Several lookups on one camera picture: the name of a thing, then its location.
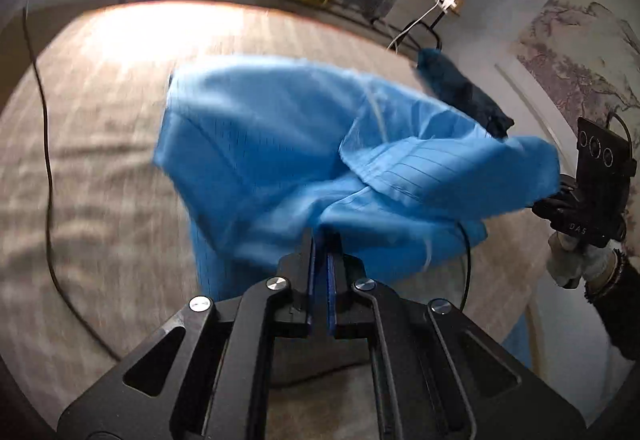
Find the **white gloved right hand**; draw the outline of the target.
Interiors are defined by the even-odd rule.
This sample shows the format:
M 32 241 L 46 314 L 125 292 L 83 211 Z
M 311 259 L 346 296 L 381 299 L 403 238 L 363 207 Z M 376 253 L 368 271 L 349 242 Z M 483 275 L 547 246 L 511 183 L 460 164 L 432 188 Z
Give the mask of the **white gloved right hand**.
M 617 257 L 613 249 L 584 245 L 576 238 L 555 232 L 548 240 L 547 271 L 557 286 L 577 289 L 580 281 L 594 287 L 603 285 L 615 270 Z

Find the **black sleeved right forearm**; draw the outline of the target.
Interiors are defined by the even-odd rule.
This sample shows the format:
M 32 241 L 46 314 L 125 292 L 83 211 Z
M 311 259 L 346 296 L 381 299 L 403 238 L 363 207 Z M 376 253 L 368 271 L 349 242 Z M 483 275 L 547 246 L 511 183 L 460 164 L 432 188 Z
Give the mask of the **black sleeved right forearm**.
M 630 361 L 639 360 L 639 272 L 622 251 L 613 266 L 588 281 L 585 296 L 602 321 L 611 344 Z

